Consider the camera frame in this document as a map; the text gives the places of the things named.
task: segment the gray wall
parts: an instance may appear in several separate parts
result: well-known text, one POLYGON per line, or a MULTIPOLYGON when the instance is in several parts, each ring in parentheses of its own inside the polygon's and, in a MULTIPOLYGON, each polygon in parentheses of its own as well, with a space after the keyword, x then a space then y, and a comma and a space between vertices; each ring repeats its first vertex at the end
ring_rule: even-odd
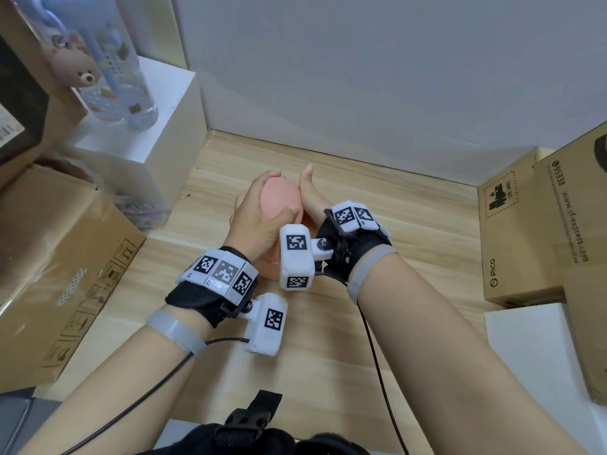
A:
POLYGON ((470 184, 607 119, 607 0, 173 0, 209 127, 470 184))

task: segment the gray wristband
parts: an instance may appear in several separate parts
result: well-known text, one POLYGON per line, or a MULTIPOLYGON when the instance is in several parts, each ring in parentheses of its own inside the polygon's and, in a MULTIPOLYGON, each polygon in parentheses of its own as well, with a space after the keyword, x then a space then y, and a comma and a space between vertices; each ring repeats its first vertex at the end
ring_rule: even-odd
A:
POLYGON ((194 356, 198 356, 206 346, 205 341, 194 334, 186 324, 161 309, 150 315, 146 326, 150 326, 165 337, 170 338, 185 351, 192 352, 194 356))
POLYGON ((350 274, 350 281, 348 281, 348 296, 350 300, 358 305, 358 293, 362 283, 365 282, 369 271, 375 266, 375 264, 384 258, 386 255, 396 252, 396 249, 387 244, 380 244, 371 249, 364 257, 360 259, 357 267, 354 268, 352 274, 350 274))

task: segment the black cable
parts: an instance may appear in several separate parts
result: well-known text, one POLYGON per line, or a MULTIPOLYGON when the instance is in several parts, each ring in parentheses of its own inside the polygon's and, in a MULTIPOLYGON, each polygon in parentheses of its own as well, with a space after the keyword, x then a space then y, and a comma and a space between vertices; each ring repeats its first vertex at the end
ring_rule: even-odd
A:
POLYGON ((396 420, 394 418, 394 414, 392 413, 392 407, 390 407, 390 400, 388 399, 388 394, 386 393, 385 386, 383 385, 383 378, 381 376, 381 370, 379 369, 379 363, 377 362, 377 355, 375 354, 375 347, 373 346, 373 340, 371 339, 371 332, 369 331, 369 326, 367 324, 367 320, 365 319, 365 315, 362 313, 360 306, 358 307, 358 311, 360 311, 360 316, 362 317, 362 323, 365 324, 365 330, 367 331, 369 345, 371 346, 371 353, 373 353, 373 361, 375 362, 375 370, 377 371, 377 377, 379 378, 379 385, 381 386, 381 392, 383 393, 383 400, 385 400, 385 405, 386 405, 386 407, 388 407, 388 413, 390 414, 390 420, 392 420, 392 426, 394 426, 394 430, 396 431, 396 436, 398 437, 398 440, 401 443, 401 447, 402 447, 403 451, 405 452, 405 455, 409 455, 409 451, 407 450, 405 441, 403 441, 401 432, 398 430, 398 426, 396 425, 396 420))
MULTIPOLYGON (((227 342, 228 340, 237 340, 238 342, 249 343, 249 339, 248 338, 242 338, 242 337, 215 338, 215 339, 209 340, 209 341, 207 341, 205 343, 206 344, 213 344, 213 343, 218 343, 218 342, 227 342)), ((166 382, 168 382, 169 380, 171 380, 171 378, 173 377, 173 375, 175 375, 179 371, 179 369, 181 369, 183 366, 185 366, 186 362, 189 361, 192 356, 193 356, 192 352, 187 353, 186 357, 183 358, 181 360, 181 362, 179 362, 179 364, 177 364, 175 366, 175 368, 173 370, 171 370, 171 372, 169 372, 151 390, 149 390, 146 394, 144 394, 139 399, 137 399, 135 402, 133 402, 133 404, 131 404, 130 406, 128 406, 125 410, 123 410, 121 413, 119 413, 112 420, 108 421, 101 428, 97 429, 97 431, 95 431, 93 434, 91 434, 87 438, 83 439, 82 441, 80 441, 78 444, 76 444, 72 448, 66 450, 61 455, 71 455, 75 451, 77 451, 77 450, 81 449, 83 446, 87 445, 90 441, 92 441, 93 439, 95 439, 97 436, 101 435, 106 430, 108 430, 109 428, 111 428, 114 424, 116 424, 118 421, 120 421, 122 418, 124 418, 126 415, 128 415, 135 407, 137 407, 143 401, 145 401, 148 397, 150 397, 151 395, 153 395, 153 393, 155 393, 163 384, 165 384, 166 382)))

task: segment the wood grain surface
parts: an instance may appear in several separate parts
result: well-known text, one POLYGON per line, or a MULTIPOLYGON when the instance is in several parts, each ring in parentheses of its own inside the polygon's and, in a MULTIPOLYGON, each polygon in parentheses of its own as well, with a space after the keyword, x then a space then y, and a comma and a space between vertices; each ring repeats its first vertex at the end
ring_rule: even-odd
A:
MULTIPOLYGON (((210 131, 166 225, 150 233, 59 380, 39 386, 36 396, 64 399, 144 324, 175 277, 205 249, 222 244, 236 196, 257 175, 281 168, 297 181, 310 162, 327 198, 365 203, 391 231, 401 255, 486 335, 482 314, 501 308, 482 298, 474 187, 210 131)), ((262 281, 257 293, 268 291, 289 302, 279 354, 244 353, 239 343, 209 346, 172 417, 222 422, 264 389, 284 395, 271 425, 295 437, 332 431, 370 450, 399 452, 360 314, 343 286, 316 278, 308 292, 286 293, 277 282, 262 281)), ((214 335, 238 335, 244 328, 244 321, 229 320, 214 335)), ((381 354, 379 361, 410 451, 432 453, 381 354)))

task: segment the transparent water bottle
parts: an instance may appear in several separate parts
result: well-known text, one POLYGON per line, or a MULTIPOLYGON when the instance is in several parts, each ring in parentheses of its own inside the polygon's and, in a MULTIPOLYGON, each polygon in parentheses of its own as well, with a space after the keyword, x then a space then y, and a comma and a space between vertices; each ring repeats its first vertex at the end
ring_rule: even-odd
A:
POLYGON ((37 33, 51 39, 51 66, 89 110, 135 131, 158 119, 137 53, 115 0, 14 0, 37 33))

